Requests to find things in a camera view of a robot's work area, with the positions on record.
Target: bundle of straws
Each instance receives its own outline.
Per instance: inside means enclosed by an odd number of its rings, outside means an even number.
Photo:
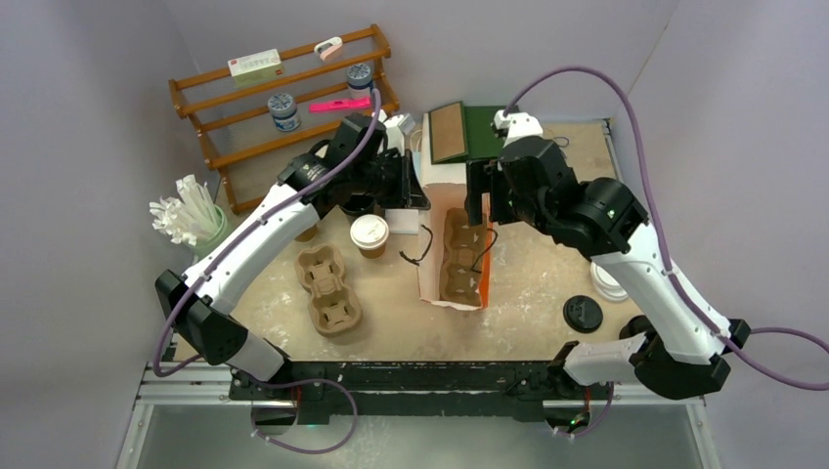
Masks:
[[[181,198],[150,202],[150,213],[155,216],[153,228],[169,235],[174,244],[195,246],[214,237],[221,229],[222,217],[206,186],[197,183],[192,174],[176,181]]]

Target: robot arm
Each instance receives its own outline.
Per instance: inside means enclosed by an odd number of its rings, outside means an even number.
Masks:
[[[467,163],[470,223],[483,222],[481,195],[488,192],[492,222],[523,221],[578,249],[625,288],[649,321],[647,331],[617,342],[567,344],[558,366],[580,385],[636,379],[672,399],[719,390],[728,364],[717,335],[742,346],[750,331],[745,322],[723,317],[674,267],[719,330],[693,315],[663,272],[656,232],[627,186],[610,178],[578,182],[558,145],[543,139],[538,120],[524,112],[499,111],[493,127],[506,135],[498,160]]]
[[[166,271],[155,281],[162,310],[168,317],[185,292],[194,289],[174,328],[208,363],[230,364],[260,381],[278,381],[278,372],[289,373],[287,355],[251,333],[230,314],[262,270],[295,237],[313,227],[335,206],[359,194],[374,197],[383,208],[429,208],[414,176],[411,154],[386,143],[386,128],[382,124],[367,136],[370,124],[369,117],[352,114],[343,119],[331,141],[315,146],[327,147],[325,157],[311,152],[296,156],[256,210],[214,251],[224,252],[234,246],[233,255],[223,258],[209,277],[202,273],[214,261],[212,255],[182,276]],[[367,138],[363,151],[333,179],[276,215],[264,218],[265,213],[332,171],[363,138]]]

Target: table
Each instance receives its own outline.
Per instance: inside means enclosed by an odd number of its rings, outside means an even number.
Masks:
[[[553,135],[570,140],[564,152],[580,180],[614,177],[604,122],[545,125],[545,136]],[[297,149],[282,150],[245,162],[234,175],[237,186],[262,192],[297,154]],[[217,203],[230,213],[221,192]],[[233,223],[240,220],[231,217]],[[369,260],[352,244],[348,228],[338,209],[328,214],[315,239],[293,242],[250,285],[233,317],[296,360],[509,361],[552,359],[571,340],[614,340],[622,326],[640,314],[630,299],[601,299],[589,278],[589,262],[526,224],[497,228],[490,306],[477,312],[435,307],[418,299],[416,267],[398,255],[401,250],[410,257],[419,255],[416,236],[391,235],[386,253]],[[301,250],[323,242],[340,249],[346,284],[355,289],[364,312],[356,329],[334,338],[321,336],[311,324],[309,294],[293,268]],[[578,333],[562,317],[564,302],[579,294],[596,299],[604,312],[604,323],[594,333]],[[182,343],[176,359],[192,354],[193,349]]]

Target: cardboard box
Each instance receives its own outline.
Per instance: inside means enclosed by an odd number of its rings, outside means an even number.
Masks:
[[[428,114],[423,116],[423,128],[428,129]],[[420,261],[417,267],[417,281],[420,289],[420,299],[437,306],[445,306],[461,311],[475,311],[486,308],[489,305],[489,282],[491,252],[478,263],[481,271],[480,278],[474,285],[478,295],[477,304],[464,304],[455,301],[448,301],[441,295],[442,269],[447,261],[447,249],[444,245],[446,234],[447,215],[450,210],[463,208],[466,200],[466,165],[465,163],[432,164],[429,152],[429,135],[423,132],[421,145],[423,154],[420,158],[420,172],[418,178],[420,185],[429,201],[432,204],[431,210],[420,212],[420,223],[428,227],[434,233],[432,246],[429,252]],[[492,242],[492,232],[485,231],[483,246],[489,246]],[[420,228],[417,234],[420,252],[426,250],[429,233]]]
[[[284,73],[276,49],[233,59],[228,61],[228,68],[238,88],[271,81]]]

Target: white wall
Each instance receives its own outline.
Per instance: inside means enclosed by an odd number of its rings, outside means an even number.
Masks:
[[[415,115],[457,100],[505,105],[528,81],[566,64],[598,67],[629,89],[678,3],[165,1],[205,71],[234,57],[319,42],[376,22],[392,48],[389,80],[403,109]],[[539,117],[604,118],[615,112],[613,94],[600,82],[557,80],[557,88],[533,93],[522,106]]]
[[[829,4],[680,2],[633,87],[648,168],[674,257],[721,312],[829,339]],[[627,120],[616,127],[636,179]],[[748,352],[801,379],[829,358],[800,339],[755,336]],[[826,467],[829,396],[729,359],[708,398],[723,467]]]
[[[147,203],[202,172],[166,84],[195,68],[160,0],[0,10],[0,467],[112,467],[188,260]]]

